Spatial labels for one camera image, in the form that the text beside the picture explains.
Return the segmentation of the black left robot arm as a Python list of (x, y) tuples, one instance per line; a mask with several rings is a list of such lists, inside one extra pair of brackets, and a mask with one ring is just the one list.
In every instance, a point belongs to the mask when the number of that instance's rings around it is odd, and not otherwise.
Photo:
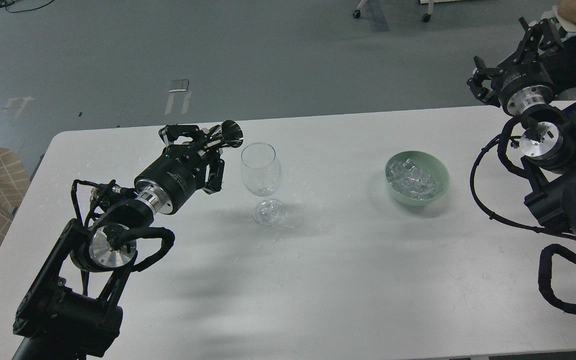
[(173, 215), (196, 191), (222, 189), (224, 148), (243, 144), (231, 120), (208, 129), (174, 124), (158, 132), (161, 155), (135, 179), (76, 179), (75, 212), (20, 302), (13, 333), (23, 337), (14, 360), (101, 358), (121, 332), (119, 300), (128, 278), (162, 260), (175, 242), (157, 214)]

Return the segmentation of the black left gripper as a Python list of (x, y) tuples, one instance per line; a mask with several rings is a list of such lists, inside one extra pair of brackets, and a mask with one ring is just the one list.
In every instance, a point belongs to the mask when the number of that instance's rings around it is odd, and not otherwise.
[[(222, 190), (226, 162), (221, 148), (201, 148), (208, 133), (196, 124), (172, 124), (160, 128), (158, 136), (166, 148), (134, 180), (137, 199), (153, 214), (176, 214), (196, 191)], [(179, 138), (190, 141), (175, 145)]]

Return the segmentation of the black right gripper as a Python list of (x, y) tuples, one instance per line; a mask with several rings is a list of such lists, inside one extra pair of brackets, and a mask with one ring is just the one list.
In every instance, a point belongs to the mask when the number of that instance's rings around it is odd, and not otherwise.
[[(515, 50), (496, 67), (487, 67), (474, 55), (475, 68), (467, 86), (474, 98), (484, 105), (501, 107), (508, 116), (520, 116), (534, 105), (550, 104), (555, 98), (554, 84), (539, 61), (541, 57), (563, 51), (560, 31), (553, 20), (544, 18), (530, 25), (518, 19), (524, 35)], [(490, 81), (492, 88), (484, 85)]]

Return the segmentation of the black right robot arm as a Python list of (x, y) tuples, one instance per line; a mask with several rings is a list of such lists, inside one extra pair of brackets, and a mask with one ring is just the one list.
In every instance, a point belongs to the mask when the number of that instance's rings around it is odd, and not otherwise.
[[(562, 26), (553, 18), (532, 25), (519, 19), (524, 34), (516, 50), (495, 67), (478, 56), (467, 80), (476, 100), (498, 107), (509, 116), (501, 132), (479, 153), (470, 171), (470, 192), (476, 205), (494, 221), (576, 241), (576, 102), (565, 109), (552, 105), (557, 96), (542, 61), (563, 50)], [(524, 205), (537, 220), (533, 227), (507, 219), (478, 198), (477, 168), (486, 153), (496, 148), (499, 162), (515, 176), (528, 180), (531, 192)], [(576, 315), (576, 304), (559, 299), (552, 287), (553, 256), (576, 265), (576, 253), (562, 244), (542, 249), (538, 290), (551, 306)]]

